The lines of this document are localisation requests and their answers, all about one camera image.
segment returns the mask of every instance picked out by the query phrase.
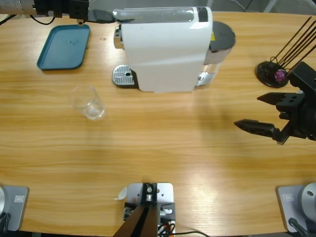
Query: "cable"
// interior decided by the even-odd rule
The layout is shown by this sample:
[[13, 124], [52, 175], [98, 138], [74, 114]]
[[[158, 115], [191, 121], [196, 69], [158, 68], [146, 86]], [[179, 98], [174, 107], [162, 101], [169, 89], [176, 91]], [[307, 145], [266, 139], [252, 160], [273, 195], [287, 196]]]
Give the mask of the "cable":
[[253, 11], [253, 10], [247, 11], [247, 7], [249, 7], [249, 3], [248, 3], [248, 5], [247, 5], [247, 7], [244, 7], [244, 6], [241, 5], [237, 0], [229, 0], [229, 1], [232, 1], [232, 2], [236, 3], [238, 6], [240, 6], [240, 7], [243, 9], [244, 12], [259, 12], [259, 11]]
[[248, 4], [247, 4], [247, 6], [245, 7], [245, 10], [244, 10], [244, 11], [247, 11], [247, 9], [248, 9], [249, 5], [252, 3], [252, 1], [253, 1], [253, 0], [250, 0], [250, 1], [248, 2]]
[[0, 234], [7, 234], [11, 215], [3, 212], [0, 216]]
[[290, 218], [288, 220], [290, 226], [292, 226], [302, 237], [309, 237], [310, 233], [305, 230], [300, 224], [298, 224], [297, 220], [294, 218]]
[[170, 233], [170, 234], [167, 234], [167, 235], [165, 235], [165, 234], [162, 234], [161, 236], [163, 237], [163, 236], [180, 236], [180, 235], [188, 235], [188, 234], [200, 234], [200, 235], [203, 235], [203, 236], [205, 236], [205, 237], [210, 237], [210, 236], [208, 236], [207, 234], [205, 234], [205, 233], [203, 233], [203, 232], [201, 232], [201, 231], [189, 231], [189, 232], [181, 232], [181, 233]]
[[180, 233], [173, 233], [173, 230], [175, 228], [175, 224], [169, 224], [168, 225], [160, 225], [160, 228], [163, 226], [163, 230], [158, 234], [159, 237], [168, 237], [168, 236], [180, 236], [180, 235], [188, 235], [188, 234], [200, 234], [203, 235], [205, 237], [210, 237], [207, 234], [201, 232], [201, 231], [189, 231], [189, 232], [180, 232]]
[[4, 24], [5, 22], [7, 22], [8, 20], [10, 20], [11, 18], [15, 17], [16, 15], [10, 15], [7, 18], [5, 18], [3, 21], [0, 21], [0, 25]]
[[35, 17], [32, 16], [32, 15], [30, 15], [30, 17], [31, 17], [33, 20], [35, 20], [36, 22], [38, 22], [38, 23], [40, 23], [40, 24], [42, 24], [42, 25], [46, 25], [46, 26], [50, 25], [50, 24], [53, 23], [53, 21], [55, 20], [55, 17], [53, 17], [53, 19], [52, 19], [50, 22], [48, 22], [48, 23], [43, 23], [43, 22], [40, 22], [40, 21], [38, 21], [37, 19], [35, 19]]
[[237, 3], [237, 5], [240, 6], [243, 9], [243, 11], [246, 11], [246, 8], [243, 5], [241, 5], [237, 0], [229, 0], [229, 1], [233, 1]]

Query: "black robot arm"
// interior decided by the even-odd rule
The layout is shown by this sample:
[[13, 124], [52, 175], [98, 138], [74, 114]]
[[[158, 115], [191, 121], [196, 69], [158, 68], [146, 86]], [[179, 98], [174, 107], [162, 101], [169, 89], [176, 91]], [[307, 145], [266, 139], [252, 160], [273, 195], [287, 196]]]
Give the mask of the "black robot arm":
[[236, 121], [240, 129], [266, 137], [271, 137], [283, 145], [289, 136], [316, 140], [316, 71], [300, 62], [287, 74], [290, 83], [299, 87], [302, 93], [271, 92], [258, 97], [258, 100], [275, 105], [280, 112], [279, 118], [288, 120], [280, 131], [271, 123], [243, 119]]
[[113, 23], [115, 18], [111, 11], [89, 9], [89, 0], [0, 0], [0, 14], [46, 15], [53, 12], [54, 17], [61, 18], [68, 14], [84, 22]]

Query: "black cable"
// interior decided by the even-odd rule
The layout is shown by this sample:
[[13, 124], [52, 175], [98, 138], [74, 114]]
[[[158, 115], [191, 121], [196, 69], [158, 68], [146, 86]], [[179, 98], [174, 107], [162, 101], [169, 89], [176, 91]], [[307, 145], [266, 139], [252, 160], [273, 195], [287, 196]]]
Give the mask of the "black cable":
[[247, 6], [245, 7], [245, 10], [244, 10], [244, 11], [247, 11], [247, 9], [248, 9], [249, 5], [252, 3], [252, 1], [253, 1], [253, 0], [250, 0], [250, 1], [248, 2], [248, 4], [247, 4]]
[[46, 26], [50, 25], [50, 24], [53, 23], [53, 21], [55, 20], [55, 17], [53, 17], [53, 19], [52, 19], [50, 22], [48, 22], [48, 23], [43, 23], [43, 22], [38, 21], [37, 19], [35, 19], [35, 17], [32, 16], [32, 15], [30, 15], [30, 17], [31, 17], [33, 20], [35, 20], [36, 22], [38, 22], [38, 23], [40, 23], [40, 24], [42, 24], [42, 25], [46, 25]]
[[176, 236], [176, 235], [188, 235], [188, 234], [200, 234], [200, 235], [203, 235], [205, 237], [210, 237], [208, 236], [207, 234], [201, 232], [201, 231], [189, 231], [189, 232], [181, 232], [181, 233], [170, 233], [170, 234], [162, 234], [161, 236]]
[[0, 216], [0, 234], [7, 234], [11, 215], [3, 212]]
[[8, 20], [10, 20], [11, 18], [15, 17], [16, 15], [10, 15], [7, 18], [5, 18], [3, 21], [0, 21], [0, 25], [4, 24], [5, 22], [7, 22]]
[[175, 228], [174, 223], [168, 224], [165, 228], [163, 228], [163, 230], [158, 234], [158, 236], [159, 237], [168, 237], [168, 236], [177, 236], [177, 235], [180, 236], [180, 235], [188, 235], [188, 234], [200, 234], [200, 235], [203, 235], [205, 237], [210, 237], [201, 231], [189, 231], [189, 232], [173, 233], [174, 228]]
[[302, 237], [309, 237], [310, 233], [305, 230], [300, 224], [298, 224], [297, 220], [294, 218], [290, 218], [288, 220], [290, 226], [292, 226]]

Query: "gray floor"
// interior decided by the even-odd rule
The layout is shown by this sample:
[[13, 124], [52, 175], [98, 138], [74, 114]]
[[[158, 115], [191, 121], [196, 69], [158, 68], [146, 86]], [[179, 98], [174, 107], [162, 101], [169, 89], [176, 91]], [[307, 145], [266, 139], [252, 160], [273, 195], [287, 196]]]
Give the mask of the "gray floor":
[[[251, 0], [235, 1], [246, 7]], [[90, 8], [111, 11], [129, 7], [205, 6], [211, 2], [213, 11], [243, 11], [232, 0], [90, 0]], [[247, 10], [262, 12], [268, 3], [269, 0], [252, 0]], [[271, 12], [316, 15], [316, 4], [312, 0], [277, 0]]]
[[[250, 0], [237, 0], [241, 5], [247, 6]], [[252, 0], [249, 11], [262, 12], [268, 5], [269, 0]], [[243, 11], [236, 3], [230, 0], [214, 0], [213, 11]], [[316, 4], [312, 0], [277, 0], [271, 12], [316, 15]]]
[[244, 237], [292, 237], [292, 236], [287, 233], [272, 233], [272, 234], [253, 235], [253, 236], [244, 236]]

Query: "metal rod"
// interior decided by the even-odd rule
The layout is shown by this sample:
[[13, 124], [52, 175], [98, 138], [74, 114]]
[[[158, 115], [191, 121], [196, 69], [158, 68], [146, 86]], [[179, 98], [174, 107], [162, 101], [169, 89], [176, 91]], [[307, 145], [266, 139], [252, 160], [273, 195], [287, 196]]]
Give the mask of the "metal rod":
[[113, 237], [131, 237], [133, 233], [136, 234], [139, 231], [136, 227], [144, 221], [142, 218], [146, 216], [145, 214], [145, 206], [138, 205]]
[[300, 40], [301, 40], [301, 38], [310, 30], [310, 28], [315, 24], [315, 22], [316, 22], [316, 20], [305, 30], [305, 32], [299, 37], [299, 39], [293, 44], [293, 46], [286, 52], [286, 54], [279, 60], [279, 64], [281, 64], [282, 63], [282, 61], [284, 60], [284, 58], [287, 58], [289, 55], [289, 53], [291, 53], [292, 51], [292, 49], [297, 45], [297, 44], [300, 44], [301, 42], [300, 42]]
[[270, 12], [274, 5], [276, 4], [277, 0], [270, 0], [266, 8], [264, 9], [263, 12]]
[[276, 55], [275, 58], [277, 58], [280, 53], [282, 53], [282, 51], [288, 46], [289, 43], [291, 43], [291, 41], [297, 36], [297, 34], [302, 30], [302, 28], [309, 22], [309, 20], [311, 19], [312, 17], [310, 16], [306, 21], [305, 23], [301, 26], [301, 28], [295, 33], [295, 35], [293, 35], [293, 37], [289, 40], [289, 42], [283, 47], [283, 49], [281, 49], [281, 51]]
[[316, 44], [314, 45], [313, 48], [311, 48], [291, 69], [290, 71], [296, 67], [297, 64], [299, 64], [299, 62], [301, 62], [307, 55], [309, 55], [314, 49], [316, 48]]
[[289, 54], [283, 59], [279, 61], [279, 65], [284, 64], [286, 61], [288, 61], [288, 58], [292, 58], [292, 56], [302, 47], [302, 45], [305, 45], [306, 42], [310, 39], [310, 35], [312, 33], [315, 33], [316, 27], [314, 27], [300, 42], [298, 42], [298, 44], [296, 45], [296, 47], [289, 52]]
[[305, 48], [307, 48], [314, 40], [316, 39], [316, 31], [308, 38], [308, 40], [298, 49], [298, 51], [289, 58], [286, 62], [284, 62], [283, 65], [281, 65], [283, 68], [285, 68], [287, 65], [289, 65], [301, 52], [304, 51]]
[[144, 221], [140, 237], [157, 237], [158, 212], [156, 204], [148, 205], [149, 211]]

